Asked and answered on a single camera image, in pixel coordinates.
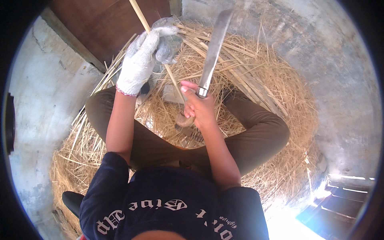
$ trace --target wooden door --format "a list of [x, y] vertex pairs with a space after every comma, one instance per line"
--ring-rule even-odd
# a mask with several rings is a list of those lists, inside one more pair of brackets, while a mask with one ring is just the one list
[[[170, 17], [168, 0], [137, 0], [151, 26]], [[50, 8], [67, 29], [100, 61], [112, 56], [134, 34], [144, 31], [129, 0], [54, 0]]]

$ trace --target dry straw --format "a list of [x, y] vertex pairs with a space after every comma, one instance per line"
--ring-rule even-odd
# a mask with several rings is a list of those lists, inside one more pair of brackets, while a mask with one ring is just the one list
[[[189, 80], [197, 83], [212, 29], [190, 22], [177, 26], [183, 44], [177, 64], [171, 66], [172, 73], [178, 82]], [[128, 44], [112, 62], [94, 92], [110, 85], [111, 76], [117, 72]], [[164, 86], [173, 85], [169, 75], [164, 73], [154, 83], [149, 97], [137, 107], [135, 118], [173, 145], [184, 148], [202, 146], [204, 142], [175, 130], [174, 116], [183, 106], [163, 100]], [[255, 188], [260, 193], [268, 219], [268, 209], [275, 207], [276, 200], [283, 205], [294, 205], [297, 199], [308, 195], [305, 191], [308, 181], [314, 183], [317, 178], [318, 151], [313, 135], [318, 117], [314, 99], [304, 80], [273, 48], [261, 43], [260, 36], [244, 38], [227, 34], [225, 38], [210, 86], [215, 97], [215, 114], [224, 137], [244, 131], [222, 104], [225, 97], [222, 92], [234, 89], [240, 89], [255, 103], [281, 116], [291, 131], [287, 146], [279, 154], [242, 178], [243, 186]], [[51, 179], [55, 209], [63, 229], [71, 238], [80, 234], [79, 222], [63, 205], [61, 194], [66, 190], [85, 194], [105, 151], [105, 143], [90, 126], [85, 112], [81, 112], [73, 122], [70, 136], [53, 156]]]

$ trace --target rock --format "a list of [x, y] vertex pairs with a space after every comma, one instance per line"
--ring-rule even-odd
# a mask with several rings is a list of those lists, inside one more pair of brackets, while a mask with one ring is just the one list
[[163, 90], [163, 100], [171, 103], [184, 104], [183, 100], [180, 98], [180, 95], [177, 93], [176, 87], [173, 85], [165, 85]]

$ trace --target navy t-shirt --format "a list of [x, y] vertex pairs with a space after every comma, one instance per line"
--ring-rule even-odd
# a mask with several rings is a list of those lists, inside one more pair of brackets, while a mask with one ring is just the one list
[[173, 167], [137, 171], [128, 183], [126, 161], [105, 154], [80, 206], [87, 239], [132, 239], [163, 230], [187, 240], [264, 240], [268, 229], [258, 192], [233, 187], [218, 193], [195, 172]]

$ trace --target glove cuff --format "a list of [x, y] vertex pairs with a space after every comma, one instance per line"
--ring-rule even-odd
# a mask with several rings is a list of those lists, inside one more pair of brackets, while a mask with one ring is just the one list
[[136, 97], [139, 94], [140, 89], [138, 91], [132, 91], [132, 89], [130, 89], [130, 91], [124, 91], [123, 89], [119, 88], [119, 86], [116, 84], [116, 91], [118, 91], [119, 93], [125, 96]]

